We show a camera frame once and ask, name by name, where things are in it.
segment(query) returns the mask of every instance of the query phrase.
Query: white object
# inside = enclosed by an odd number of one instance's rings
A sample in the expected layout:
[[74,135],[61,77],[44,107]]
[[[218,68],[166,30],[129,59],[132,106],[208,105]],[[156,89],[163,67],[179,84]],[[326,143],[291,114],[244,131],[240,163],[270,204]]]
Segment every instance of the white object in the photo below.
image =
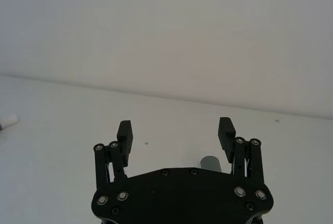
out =
[[10,125],[17,123],[19,119],[15,114],[9,115],[5,118],[0,118],[0,129],[4,129]]

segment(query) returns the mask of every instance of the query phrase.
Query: black mechanical part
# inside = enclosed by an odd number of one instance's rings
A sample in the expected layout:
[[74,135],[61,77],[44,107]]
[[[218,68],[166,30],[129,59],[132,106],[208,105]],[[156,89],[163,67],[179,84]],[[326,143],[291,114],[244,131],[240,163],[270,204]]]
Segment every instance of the black mechanical part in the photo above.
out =
[[236,138],[227,117],[220,118],[219,139],[232,164],[231,174],[165,168],[127,178],[123,167],[128,165],[133,134],[131,122],[121,122],[118,141],[94,146],[93,213],[103,224],[262,224],[261,216],[272,209],[273,197],[264,184],[261,142]]

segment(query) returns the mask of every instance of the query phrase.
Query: screw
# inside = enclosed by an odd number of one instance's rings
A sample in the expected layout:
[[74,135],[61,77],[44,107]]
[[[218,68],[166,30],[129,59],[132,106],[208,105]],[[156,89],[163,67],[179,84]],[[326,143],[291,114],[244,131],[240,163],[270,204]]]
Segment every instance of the screw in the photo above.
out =
[[169,175],[169,171],[167,169],[162,170],[162,175],[163,176]]
[[119,201],[125,201],[129,197],[129,194],[126,191],[122,191],[118,194],[117,199]]
[[112,143],[111,143],[111,147],[112,147],[112,148],[115,148],[115,147],[117,147],[117,146],[118,146],[118,143],[117,143],[117,142],[112,142]]
[[250,202],[248,202],[245,207],[249,210],[249,211],[253,211],[254,210],[254,205]]
[[245,190],[243,188],[241,188],[241,187],[235,187],[234,192],[239,197],[244,197],[246,195]]
[[114,207],[112,210],[111,210],[111,214],[112,215],[117,215],[119,214],[120,212],[120,209],[118,207]]
[[243,143],[244,141],[243,141],[243,139],[237,138],[237,139],[236,139],[236,142],[238,142],[238,143]]
[[190,173],[192,175],[196,175],[196,174],[198,174],[198,170],[196,168],[193,168],[193,169],[190,170]]
[[257,140],[252,140],[251,142],[252,142],[252,144],[254,144],[254,145],[259,145],[259,142],[258,142]]
[[256,195],[256,197],[258,197],[261,200],[266,200],[267,199],[266,194],[263,191],[261,191],[261,190],[257,190],[255,192],[255,195]]
[[108,201],[108,197],[105,195],[102,195],[101,197],[98,198],[97,205],[104,205],[105,203],[107,203],[107,201]]

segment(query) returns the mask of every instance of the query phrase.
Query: gray cylinder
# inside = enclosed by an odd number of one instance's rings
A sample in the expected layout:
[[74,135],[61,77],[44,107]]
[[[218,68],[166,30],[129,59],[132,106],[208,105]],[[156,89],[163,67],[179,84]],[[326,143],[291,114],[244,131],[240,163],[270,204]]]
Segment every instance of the gray cylinder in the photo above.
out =
[[222,172],[219,159],[212,155],[205,156],[201,159],[200,165],[203,169]]

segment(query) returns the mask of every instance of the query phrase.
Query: small object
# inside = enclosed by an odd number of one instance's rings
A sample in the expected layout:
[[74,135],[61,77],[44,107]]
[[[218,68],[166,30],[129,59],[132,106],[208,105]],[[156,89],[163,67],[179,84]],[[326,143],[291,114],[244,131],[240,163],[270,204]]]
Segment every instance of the small object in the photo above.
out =
[[167,169],[162,170],[162,175],[163,176],[169,175],[169,171]]
[[118,143],[117,142],[113,142],[113,143],[111,143],[111,147],[112,148],[115,148],[115,147],[117,147],[118,146]]
[[256,195],[256,197],[258,197],[261,200],[266,200],[267,199],[266,194],[263,191],[261,191],[261,190],[257,190],[255,192],[255,195]]
[[192,175],[196,175],[196,174],[198,174],[198,170],[196,168],[193,168],[193,169],[191,169],[190,173]]
[[119,201],[125,201],[129,197],[129,194],[126,191],[122,191],[118,194],[117,199]]
[[100,198],[98,198],[97,204],[104,205],[105,203],[107,203],[107,201],[108,201],[108,197],[106,195],[102,195]]
[[245,207],[249,210],[249,211],[253,211],[254,210],[254,205],[251,202],[246,203]]
[[257,140],[252,140],[251,141],[254,145],[259,145],[259,142]]
[[237,139],[236,139],[236,142],[238,142],[238,143],[243,143],[244,141],[243,141],[243,139],[241,139],[241,138],[237,138]]
[[210,171],[222,172],[219,159],[212,155],[205,156],[201,159],[200,166]]
[[239,197],[244,197],[246,195],[245,189],[243,189],[241,187],[235,187],[234,192]]
[[15,114],[9,115],[8,117],[0,118],[0,130],[3,130],[10,125],[17,123],[18,121],[19,119]]
[[112,215],[117,215],[119,214],[120,212],[120,209],[118,207],[114,207],[112,210],[111,210],[111,214]]

